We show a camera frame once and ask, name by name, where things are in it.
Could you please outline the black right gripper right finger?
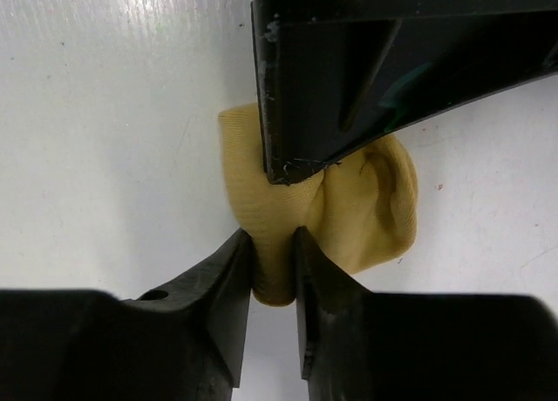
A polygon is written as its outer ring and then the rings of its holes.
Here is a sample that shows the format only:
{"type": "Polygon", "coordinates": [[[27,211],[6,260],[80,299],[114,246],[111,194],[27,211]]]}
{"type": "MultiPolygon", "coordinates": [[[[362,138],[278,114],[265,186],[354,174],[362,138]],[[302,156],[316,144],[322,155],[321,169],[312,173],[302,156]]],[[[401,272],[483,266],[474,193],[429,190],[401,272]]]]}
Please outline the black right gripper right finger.
{"type": "Polygon", "coordinates": [[[379,293],[293,236],[312,400],[554,400],[557,320],[532,296],[379,293]]]}

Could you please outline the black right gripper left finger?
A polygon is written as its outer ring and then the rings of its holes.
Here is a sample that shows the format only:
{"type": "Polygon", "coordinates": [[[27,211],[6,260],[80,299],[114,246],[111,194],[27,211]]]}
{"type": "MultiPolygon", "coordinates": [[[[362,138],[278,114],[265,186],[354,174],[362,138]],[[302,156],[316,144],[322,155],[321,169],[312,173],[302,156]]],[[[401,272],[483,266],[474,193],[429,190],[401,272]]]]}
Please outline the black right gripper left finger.
{"type": "Polygon", "coordinates": [[[240,230],[135,300],[3,290],[2,399],[230,399],[241,381],[253,258],[240,230]]]}

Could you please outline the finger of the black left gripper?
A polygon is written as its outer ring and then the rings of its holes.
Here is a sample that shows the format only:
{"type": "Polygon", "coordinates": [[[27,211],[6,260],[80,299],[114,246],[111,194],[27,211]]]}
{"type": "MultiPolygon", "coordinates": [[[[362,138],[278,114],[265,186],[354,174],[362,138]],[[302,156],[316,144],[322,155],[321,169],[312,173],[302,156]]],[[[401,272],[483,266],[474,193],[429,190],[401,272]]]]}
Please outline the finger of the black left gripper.
{"type": "Polygon", "coordinates": [[[557,72],[557,0],[252,0],[251,16],[272,184],[557,72]]]}

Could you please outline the yellow sock pair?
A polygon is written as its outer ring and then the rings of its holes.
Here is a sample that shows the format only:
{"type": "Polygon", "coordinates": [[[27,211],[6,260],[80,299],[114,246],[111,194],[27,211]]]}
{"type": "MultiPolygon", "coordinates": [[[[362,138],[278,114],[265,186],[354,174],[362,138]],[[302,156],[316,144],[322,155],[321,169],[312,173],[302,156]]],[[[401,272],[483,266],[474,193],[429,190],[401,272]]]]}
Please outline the yellow sock pair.
{"type": "Polygon", "coordinates": [[[417,233],[418,178],[393,134],[291,186],[272,185],[262,168],[257,105],[223,111],[222,169],[228,201],[255,246],[255,298],[269,306],[295,299],[291,237],[306,227],[337,266],[356,274],[407,251],[417,233]]]}

